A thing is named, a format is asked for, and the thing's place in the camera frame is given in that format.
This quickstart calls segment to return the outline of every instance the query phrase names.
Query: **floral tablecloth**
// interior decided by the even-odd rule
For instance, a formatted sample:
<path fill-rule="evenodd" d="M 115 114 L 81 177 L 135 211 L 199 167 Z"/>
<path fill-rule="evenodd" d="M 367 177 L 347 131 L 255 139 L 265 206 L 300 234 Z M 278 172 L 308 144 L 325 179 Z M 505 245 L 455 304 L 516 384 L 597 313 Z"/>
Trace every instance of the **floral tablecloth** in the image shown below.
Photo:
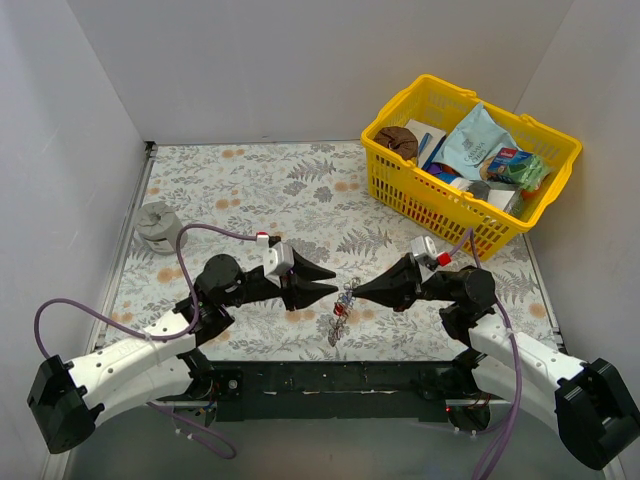
<path fill-rule="evenodd" d="M 184 224 L 280 235 L 302 256 L 335 271 L 340 287 L 354 276 L 364 282 L 376 277 L 426 233 L 368 195 L 364 150 L 351 142 L 160 147 L 144 201 L 158 200 L 174 207 Z M 262 261 L 252 242 L 208 231 L 190 231 L 183 251 L 192 276 L 218 253 L 233 255 L 246 269 Z M 471 263 L 459 253 L 448 268 Z M 515 328 L 554 346 L 524 239 L 516 237 L 485 267 Z M 187 294 L 175 256 L 154 255 L 134 236 L 113 318 L 143 327 Z M 366 300 L 356 302 L 345 335 L 332 348 L 327 334 L 336 297 L 296 312 L 285 311 L 280 300 L 231 308 L 236 322 L 202 350 L 211 360 L 278 361 L 450 360 L 464 350 L 440 324 L 442 303 L 417 302 L 393 313 Z M 123 335 L 108 328 L 106 344 Z"/>

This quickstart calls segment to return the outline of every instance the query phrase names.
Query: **brown item in basket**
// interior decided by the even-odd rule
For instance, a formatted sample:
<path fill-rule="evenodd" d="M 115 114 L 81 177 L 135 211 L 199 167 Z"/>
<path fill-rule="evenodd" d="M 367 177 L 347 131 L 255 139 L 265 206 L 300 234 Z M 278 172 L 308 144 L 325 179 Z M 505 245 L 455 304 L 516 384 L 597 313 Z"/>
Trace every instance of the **brown item in basket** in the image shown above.
<path fill-rule="evenodd" d="M 418 140 L 406 128 L 384 127 L 376 134 L 373 141 L 397 153 L 403 160 L 410 160 L 418 156 Z"/>

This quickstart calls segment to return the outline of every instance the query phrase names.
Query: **gray plastic object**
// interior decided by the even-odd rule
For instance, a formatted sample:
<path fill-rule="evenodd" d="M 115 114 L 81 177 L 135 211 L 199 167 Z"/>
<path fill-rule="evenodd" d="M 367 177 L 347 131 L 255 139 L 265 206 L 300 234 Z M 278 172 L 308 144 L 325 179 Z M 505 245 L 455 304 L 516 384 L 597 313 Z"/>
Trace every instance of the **gray plastic object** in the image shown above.
<path fill-rule="evenodd" d="M 147 203 L 136 212 L 134 221 L 136 231 L 151 250 L 160 255 L 175 253 L 182 222 L 173 208 L 164 202 Z M 185 233 L 180 247 L 184 247 L 186 243 Z"/>

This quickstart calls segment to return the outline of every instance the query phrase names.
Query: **keychain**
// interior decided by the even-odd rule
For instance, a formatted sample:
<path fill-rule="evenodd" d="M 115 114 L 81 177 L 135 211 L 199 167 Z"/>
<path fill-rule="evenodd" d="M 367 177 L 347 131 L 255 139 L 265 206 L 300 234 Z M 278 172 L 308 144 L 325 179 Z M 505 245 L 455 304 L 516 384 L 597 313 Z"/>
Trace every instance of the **keychain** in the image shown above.
<path fill-rule="evenodd" d="M 335 347 L 338 340 L 342 338 L 344 333 L 344 326 L 347 323 L 347 319 L 353 310 L 353 304 L 355 299 L 353 298 L 353 290 L 360 285 L 360 279 L 354 277 L 351 282 L 344 284 L 344 292 L 338 296 L 338 301 L 333 306 L 333 313 L 336 318 L 332 319 L 329 323 L 329 345 Z"/>

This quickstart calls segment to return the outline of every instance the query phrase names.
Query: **white wall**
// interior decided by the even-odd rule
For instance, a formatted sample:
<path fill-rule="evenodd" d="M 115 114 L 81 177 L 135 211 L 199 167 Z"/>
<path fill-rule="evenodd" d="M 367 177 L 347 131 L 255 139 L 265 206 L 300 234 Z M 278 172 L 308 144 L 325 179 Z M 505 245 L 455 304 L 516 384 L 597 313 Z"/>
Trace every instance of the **white wall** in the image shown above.
<path fill-rule="evenodd" d="M 33 479 L 33 314 L 54 296 L 99 304 L 144 145 L 64 0 L 0 2 L 0 105 L 0 477 Z M 91 320 L 45 317 L 49 350 L 81 354 Z"/>
<path fill-rule="evenodd" d="M 640 3 L 575 0 L 518 106 L 584 142 L 532 231 L 574 355 L 622 372 L 640 402 Z M 640 478 L 640 441 L 621 456 Z"/>
<path fill-rule="evenodd" d="M 571 0 L 69 0 L 145 140 L 353 139 L 419 74 L 515 108 Z"/>

